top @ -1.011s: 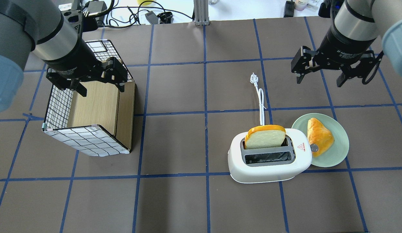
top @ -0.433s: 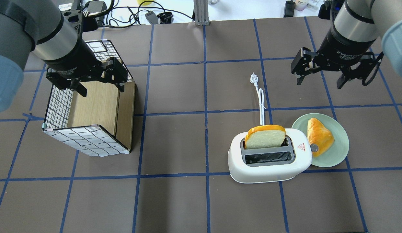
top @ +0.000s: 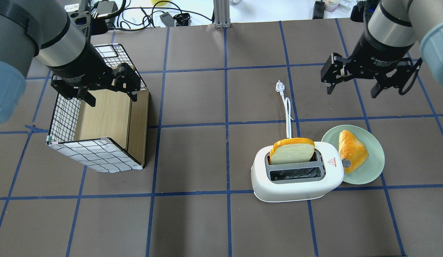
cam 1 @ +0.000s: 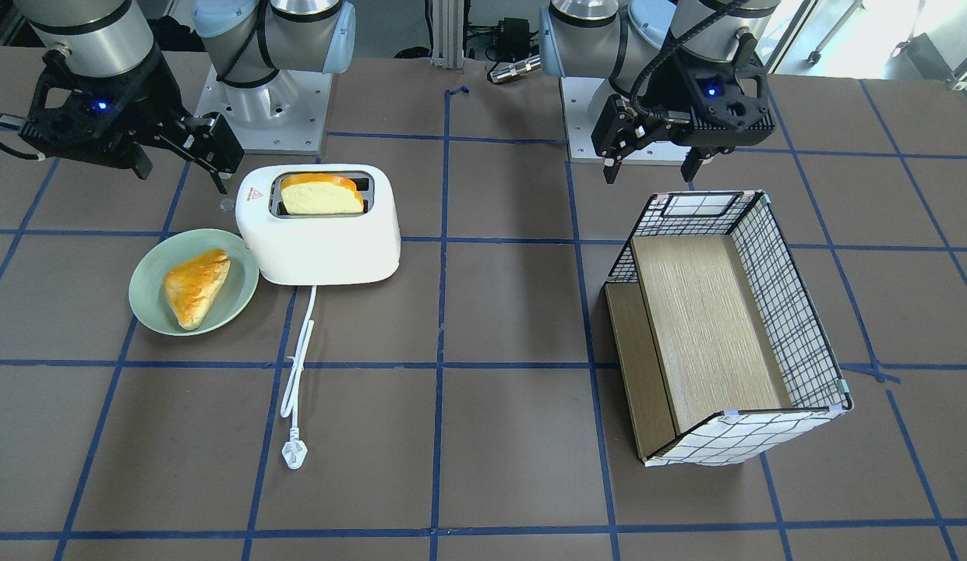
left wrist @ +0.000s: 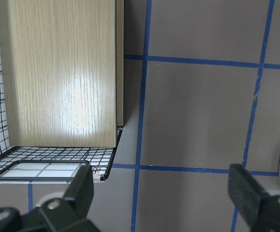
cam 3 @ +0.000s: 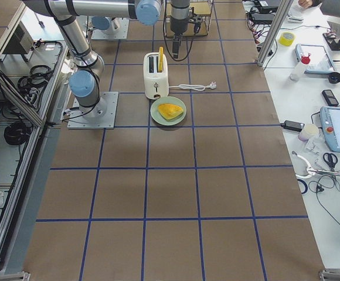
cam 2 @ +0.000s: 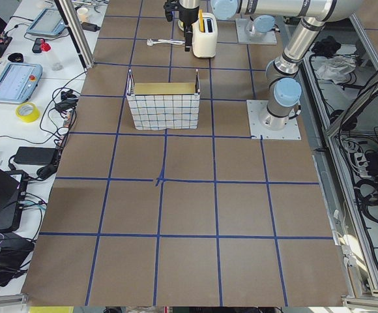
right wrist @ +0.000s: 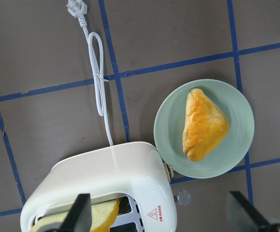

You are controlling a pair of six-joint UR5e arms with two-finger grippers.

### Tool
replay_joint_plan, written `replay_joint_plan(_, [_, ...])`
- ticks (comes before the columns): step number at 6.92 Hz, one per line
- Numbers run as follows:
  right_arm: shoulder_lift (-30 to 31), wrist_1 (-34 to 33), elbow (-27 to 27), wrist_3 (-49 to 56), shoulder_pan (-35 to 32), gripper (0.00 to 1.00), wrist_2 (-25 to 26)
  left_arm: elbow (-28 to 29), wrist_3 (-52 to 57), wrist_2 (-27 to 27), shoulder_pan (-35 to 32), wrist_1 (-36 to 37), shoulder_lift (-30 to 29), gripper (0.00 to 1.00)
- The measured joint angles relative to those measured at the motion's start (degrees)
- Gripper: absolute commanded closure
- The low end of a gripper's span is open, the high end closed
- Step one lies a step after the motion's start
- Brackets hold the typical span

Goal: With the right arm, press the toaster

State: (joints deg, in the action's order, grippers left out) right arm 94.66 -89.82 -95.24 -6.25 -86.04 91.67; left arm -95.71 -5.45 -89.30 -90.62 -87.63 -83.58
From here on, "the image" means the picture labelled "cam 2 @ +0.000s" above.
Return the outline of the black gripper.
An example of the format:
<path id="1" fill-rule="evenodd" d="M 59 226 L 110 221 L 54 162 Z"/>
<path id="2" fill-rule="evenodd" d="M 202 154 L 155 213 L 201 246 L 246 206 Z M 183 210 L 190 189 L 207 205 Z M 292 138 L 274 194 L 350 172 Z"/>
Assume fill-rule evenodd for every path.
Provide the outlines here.
<path id="1" fill-rule="evenodd" d="M 193 23 L 198 20 L 198 0 L 178 0 L 179 20 L 182 22 L 183 29 L 186 31 Z M 190 51 L 190 32 L 185 32 L 186 52 Z"/>

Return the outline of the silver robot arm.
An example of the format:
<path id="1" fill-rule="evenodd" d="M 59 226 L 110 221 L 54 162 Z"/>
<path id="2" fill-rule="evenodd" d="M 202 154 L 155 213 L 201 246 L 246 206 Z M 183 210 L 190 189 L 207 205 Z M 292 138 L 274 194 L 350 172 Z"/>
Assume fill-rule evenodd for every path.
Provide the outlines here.
<path id="1" fill-rule="evenodd" d="M 300 18 L 283 53 L 271 61 L 266 69 L 269 101 L 259 113 L 259 121 L 264 127 L 270 130 L 285 127 L 302 93 L 295 75 L 305 53 L 327 22 L 350 17 L 361 4 L 362 1 L 358 0 L 211 1 L 212 12 L 219 20 L 228 20 L 238 13 Z"/>
<path id="2" fill-rule="evenodd" d="M 250 36 L 258 36 L 271 31 L 275 25 L 275 17 L 270 15 L 261 15 L 256 18 L 250 18 L 246 26 L 246 32 Z"/>

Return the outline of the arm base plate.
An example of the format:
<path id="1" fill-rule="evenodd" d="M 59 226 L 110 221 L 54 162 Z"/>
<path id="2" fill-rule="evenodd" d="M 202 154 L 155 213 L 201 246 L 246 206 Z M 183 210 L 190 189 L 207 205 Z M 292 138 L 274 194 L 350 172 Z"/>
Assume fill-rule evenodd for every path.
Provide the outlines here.
<path id="1" fill-rule="evenodd" d="M 251 20 L 250 18 L 237 18 L 235 20 L 238 43 L 276 45 L 274 18 L 263 19 L 262 16 Z"/>
<path id="2" fill-rule="evenodd" d="M 250 137 L 254 140 L 301 140 L 294 110 L 287 117 L 275 117 L 267 110 L 267 100 L 247 100 Z"/>

